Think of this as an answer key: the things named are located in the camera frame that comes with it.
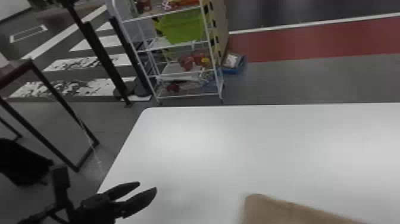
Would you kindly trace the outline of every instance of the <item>black metal frame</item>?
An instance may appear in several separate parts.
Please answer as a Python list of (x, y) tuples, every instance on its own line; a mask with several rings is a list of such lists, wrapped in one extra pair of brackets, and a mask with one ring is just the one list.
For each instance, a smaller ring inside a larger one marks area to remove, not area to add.
[(108, 76), (111, 78), (112, 82), (115, 85), (116, 90), (118, 90), (119, 95), (125, 101), (125, 105), (127, 108), (131, 107), (133, 103), (128, 99), (128, 95), (133, 91), (132, 89), (128, 88), (124, 81), (122, 80), (120, 74), (118, 73), (117, 69), (114, 66), (113, 61), (111, 61), (110, 56), (108, 56), (106, 50), (104, 49), (103, 44), (99, 40), (95, 30), (93, 29), (90, 22), (83, 23), (80, 19), (78, 13), (76, 13), (74, 9), (74, 1), (69, 0), (58, 0), (64, 8), (68, 10), (71, 14), (73, 20), (78, 25), (80, 31), (82, 32), (83, 36), (89, 43), (90, 47), (96, 54), (97, 58), (103, 65), (103, 68), (107, 72)]
[(79, 160), (79, 162), (75, 165), (71, 160), (69, 160), (63, 153), (61, 153), (53, 144), (51, 144), (38, 130), (36, 130), (21, 114), (19, 114), (12, 106), (9, 105), (4, 99), (0, 97), (0, 105), (4, 108), (5, 111), (10, 113), (18, 122), (21, 123), (32, 135), (34, 135), (41, 143), (43, 143), (47, 148), (50, 149), (58, 158), (60, 158), (67, 166), (69, 166), (75, 172), (79, 172), (83, 163), (88, 159), (90, 154), (93, 152), (93, 149), (99, 145), (99, 141), (94, 136), (94, 134), (90, 131), (90, 129), (85, 125), (83, 121), (81, 121), (72, 110), (72, 108), (67, 104), (67, 102), (62, 98), (62, 96), (57, 92), (57, 90), (50, 84), (49, 80), (43, 75), (43, 73), (35, 66), (32, 60), (29, 60), (26, 68), (21, 72), (27, 72), (32, 70), (35, 75), (43, 82), (43, 84), (49, 89), (49, 91), (53, 94), (55, 99), (67, 110), (68, 114), (75, 120), (75, 122), (81, 127), (83, 131), (90, 137), (92, 140), (92, 145), (87, 149), (85, 154)]
[(128, 43), (128, 41), (126, 41), (126, 38), (121, 30), (121, 27), (118, 23), (117, 18), (113, 16), (113, 17), (109, 18), (108, 21), (112, 25), (112, 28), (114, 28), (114, 31), (117, 34), (117, 36), (122, 44), (122, 47), (124, 48), (126, 54), (128, 55), (130, 63), (132, 64), (133, 68), (135, 69), (137, 78), (140, 80), (140, 82), (138, 82), (135, 87), (135, 94), (139, 97), (146, 97), (146, 96), (152, 95), (153, 93), (151, 91), (151, 88), (150, 88), (147, 80), (146, 80), (146, 76), (143, 73), (142, 69), (139, 67), (138, 61), (136, 60), (135, 53), (133, 52), (133, 49), (130, 46), (130, 44)]
[(8, 128), (12, 133), (16, 135), (14, 138), (14, 141), (17, 141), (18, 139), (22, 138), (22, 134), (18, 132), (15, 128), (13, 128), (9, 123), (7, 123), (3, 118), (0, 117), (0, 123), (2, 123), (6, 128)]

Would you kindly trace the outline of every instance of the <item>white table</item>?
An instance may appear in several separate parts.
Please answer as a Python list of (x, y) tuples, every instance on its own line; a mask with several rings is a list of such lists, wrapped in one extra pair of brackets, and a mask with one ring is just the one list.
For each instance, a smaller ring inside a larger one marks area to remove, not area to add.
[(99, 192), (129, 181), (158, 195), (118, 223), (239, 223), (251, 193), (400, 223), (400, 104), (150, 108)]

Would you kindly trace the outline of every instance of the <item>white floor marking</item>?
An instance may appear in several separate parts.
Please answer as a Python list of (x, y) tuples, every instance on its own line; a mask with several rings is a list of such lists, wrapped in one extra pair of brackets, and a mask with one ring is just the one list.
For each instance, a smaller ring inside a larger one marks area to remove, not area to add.
[[(112, 54), (110, 59), (116, 67), (131, 66), (130, 60), (126, 54)], [(67, 58), (54, 61), (43, 71), (65, 71), (76, 69), (88, 69), (100, 66), (100, 61), (96, 56), (83, 58)]]
[(96, 31), (104, 31), (104, 30), (112, 30), (113, 26), (111, 25), (110, 22), (106, 22), (103, 25), (101, 25)]
[[(15, 36), (21, 35), (21, 34), (23, 34), (23, 33), (29, 32), (29, 31), (34, 30), (34, 29), (37, 29), (37, 28), (41, 28), (41, 30), (38, 30), (37, 32), (31, 33), (31, 34), (29, 34), (29, 35), (23, 36), (22, 38), (17, 38), (17, 39), (15, 39)], [(17, 41), (22, 41), (23, 39), (29, 38), (29, 37), (31, 37), (31, 36), (34, 36), (34, 35), (37, 35), (37, 34), (40, 34), (40, 33), (43, 33), (43, 32), (45, 32), (45, 31), (47, 31), (47, 27), (46, 27), (45, 25), (43, 25), (43, 24), (41, 24), (40, 26), (32, 27), (32, 28), (30, 28), (30, 29), (27, 29), (27, 30), (24, 30), (24, 31), (15, 33), (15, 34), (13, 34), (13, 35), (10, 35), (10, 43), (15, 43), (15, 42), (17, 42)]]
[(238, 34), (243, 34), (243, 33), (258, 33), (258, 32), (263, 32), (263, 31), (293, 29), (293, 28), (302, 28), (302, 27), (308, 27), (308, 26), (320, 26), (320, 25), (334, 24), (334, 23), (349, 23), (349, 22), (364, 21), (364, 20), (377, 20), (377, 19), (381, 19), (381, 18), (391, 18), (391, 17), (398, 17), (398, 16), (400, 16), (400, 13), (370, 15), (370, 16), (354, 17), (354, 18), (342, 18), (342, 19), (338, 19), (338, 20), (325, 20), (325, 21), (298, 23), (298, 24), (290, 24), (290, 25), (282, 25), (282, 26), (261, 27), (261, 28), (256, 28), (256, 29), (235, 30), (235, 31), (229, 32), (229, 34), (230, 35), (238, 35)]
[[(107, 7), (105, 5), (103, 5), (103, 6), (99, 7), (97, 10), (88, 14), (86, 17), (84, 17), (82, 19), (82, 21), (84, 21), (84, 22), (91, 21), (106, 10), (107, 10)], [(35, 58), (39, 57), (40, 55), (42, 55), (43, 53), (45, 53), (46, 51), (48, 51), (49, 49), (54, 47), (56, 44), (60, 43), (62, 40), (64, 40), (65, 38), (67, 38), (68, 36), (73, 34), (76, 30), (78, 30), (78, 26), (76, 24), (71, 25), (70, 27), (63, 30), (61, 33), (55, 35), (50, 40), (43, 43), (41, 46), (37, 47), (36, 49), (31, 51), (27, 55), (23, 56), (22, 59), (28, 59), (28, 58), (35, 59)]]
[[(134, 81), (136, 77), (124, 77), (124, 82)], [(61, 95), (68, 97), (112, 97), (115, 86), (111, 79), (94, 79), (90, 81), (54, 81), (51, 82)], [(27, 82), (9, 98), (51, 97), (52, 94), (42, 82)], [(149, 101), (149, 97), (129, 96), (131, 101)]]
[[(121, 42), (118, 39), (117, 35), (111, 35), (111, 36), (101, 36), (99, 37), (101, 44), (105, 48), (112, 48), (114, 46), (121, 46)], [(92, 49), (86, 39), (82, 40), (79, 42), (77, 45), (75, 45), (70, 51), (85, 51), (85, 50), (90, 50)]]

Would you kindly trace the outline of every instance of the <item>black bag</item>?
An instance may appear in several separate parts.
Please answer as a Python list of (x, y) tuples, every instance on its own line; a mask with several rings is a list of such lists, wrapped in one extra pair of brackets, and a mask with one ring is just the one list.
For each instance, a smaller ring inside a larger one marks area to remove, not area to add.
[(0, 138), (0, 173), (14, 184), (26, 186), (38, 183), (52, 165), (52, 160), (33, 153), (12, 140)]

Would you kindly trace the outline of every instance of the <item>green bag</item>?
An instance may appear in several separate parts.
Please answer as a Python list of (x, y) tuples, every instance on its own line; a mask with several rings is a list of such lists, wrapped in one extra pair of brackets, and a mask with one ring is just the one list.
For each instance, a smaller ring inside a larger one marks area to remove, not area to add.
[(201, 40), (204, 37), (204, 23), (200, 9), (172, 13), (161, 17), (157, 29), (172, 43)]

